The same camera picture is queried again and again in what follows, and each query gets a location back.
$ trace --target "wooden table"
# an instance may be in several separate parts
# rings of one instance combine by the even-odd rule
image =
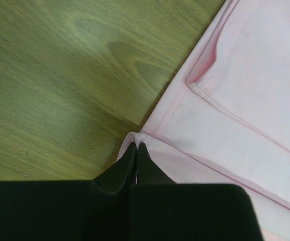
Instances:
[[[91,179],[223,0],[0,0],[0,180]]]

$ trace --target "wood grain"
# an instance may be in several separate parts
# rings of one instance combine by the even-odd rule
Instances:
[[[91,179],[223,0],[0,0],[0,180]]]

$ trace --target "light pink towel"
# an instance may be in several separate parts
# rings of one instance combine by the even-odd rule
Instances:
[[[290,240],[290,0],[226,1],[131,141],[178,183],[242,186]]]

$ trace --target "folded garment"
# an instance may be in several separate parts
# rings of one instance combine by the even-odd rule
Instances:
[[[178,183],[242,186],[290,240],[290,0],[226,1],[131,141]]]

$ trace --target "folded cloth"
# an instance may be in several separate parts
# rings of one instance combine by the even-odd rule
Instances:
[[[226,1],[131,141],[175,182],[242,186],[290,240],[290,0]]]

